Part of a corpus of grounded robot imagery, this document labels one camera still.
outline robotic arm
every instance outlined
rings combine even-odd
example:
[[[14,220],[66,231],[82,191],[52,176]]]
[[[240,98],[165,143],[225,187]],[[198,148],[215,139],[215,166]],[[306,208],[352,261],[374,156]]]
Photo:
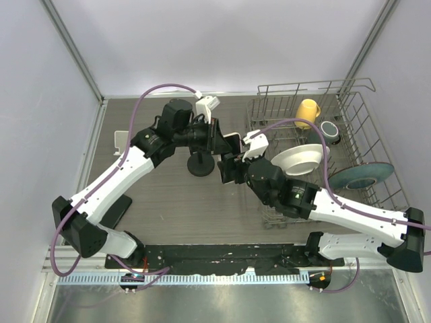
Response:
[[[218,119],[211,117],[211,110],[220,102],[205,97],[196,104],[198,115],[194,117],[190,103],[172,100],[165,105],[162,115],[152,126],[139,131],[131,140],[126,160],[119,166],[115,162],[98,179],[68,201],[63,197],[53,203],[56,226],[65,215],[84,199],[61,235],[84,257],[97,252],[114,254],[127,266],[141,266],[145,255],[143,244],[129,232],[119,232],[100,224],[112,204],[138,179],[158,167],[174,154],[177,147],[189,147],[193,151],[220,155],[218,168],[222,182],[246,185],[264,205],[274,207],[286,217],[313,219],[342,225],[361,234],[335,236],[322,232],[310,234],[306,245],[307,257],[336,259],[345,257],[386,258],[387,262],[401,270],[421,272],[424,251],[424,231],[415,227],[395,225],[358,215],[338,206],[324,188],[290,179],[280,167],[264,158],[268,147],[265,135],[251,138],[256,132],[247,133],[239,146],[223,137]],[[106,181],[113,169],[119,170]],[[104,183],[88,200],[85,196]],[[343,204],[351,205],[367,213],[388,219],[408,219],[424,222],[420,210],[410,208],[405,213],[369,207],[337,196]]]

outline dish rack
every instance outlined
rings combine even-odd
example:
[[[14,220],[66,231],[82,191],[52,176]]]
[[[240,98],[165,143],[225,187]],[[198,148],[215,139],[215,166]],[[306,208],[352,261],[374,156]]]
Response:
[[[313,99],[321,107],[315,123],[330,121],[338,127],[341,136],[337,145],[329,146],[330,176],[363,163],[382,161],[392,164],[378,133],[376,121],[371,117],[372,111],[362,96],[362,92],[375,91],[373,82],[368,78],[260,85],[257,98],[246,106],[247,131],[264,129],[285,118],[294,118],[301,101]],[[310,131],[312,130],[299,129],[293,123],[271,129],[267,132],[269,146],[265,157],[271,160],[286,149],[306,144]],[[313,172],[295,178],[324,186],[322,171],[323,163]],[[387,180],[369,188],[337,190],[335,194],[378,208],[398,211],[408,207],[396,170]],[[267,229],[308,221],[286,218],[262,204],[259,210]]]

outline teal plate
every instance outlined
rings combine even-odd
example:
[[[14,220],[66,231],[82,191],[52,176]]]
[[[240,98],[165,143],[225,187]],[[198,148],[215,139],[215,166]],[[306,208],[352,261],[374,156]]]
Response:
[[[394,172],[389,163],[374,162],[345,168],[332,175],[328,181],[333,190],[346,188],[360,190],[368,188],[386,180]]]

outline black round base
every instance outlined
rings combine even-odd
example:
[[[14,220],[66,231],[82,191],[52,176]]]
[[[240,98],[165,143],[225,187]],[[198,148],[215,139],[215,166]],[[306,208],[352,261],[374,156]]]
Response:
[[[187,161],[187,169],[190,174],[197,177],[210,175],[215,166],[216,163],[213,156],[206,153],[194,153]]]

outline white wall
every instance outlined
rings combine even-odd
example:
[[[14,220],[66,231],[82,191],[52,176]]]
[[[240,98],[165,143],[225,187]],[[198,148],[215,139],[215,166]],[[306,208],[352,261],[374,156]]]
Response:
[[[103,94],[345,77],[385,0],[54,0]]]
[[[0,11],[0,313],[29,322],[54,232],[77,184],[97,101],[39,1]]]
[[[431,224],[431,2],[400,1],[360,69],[377,92],[366,97],[393,153],[411,205],[425,212]],[[431,250],[431,239],[426,239]],[[424,272],[412,274],[421,307],[430,318],[431,256]]]

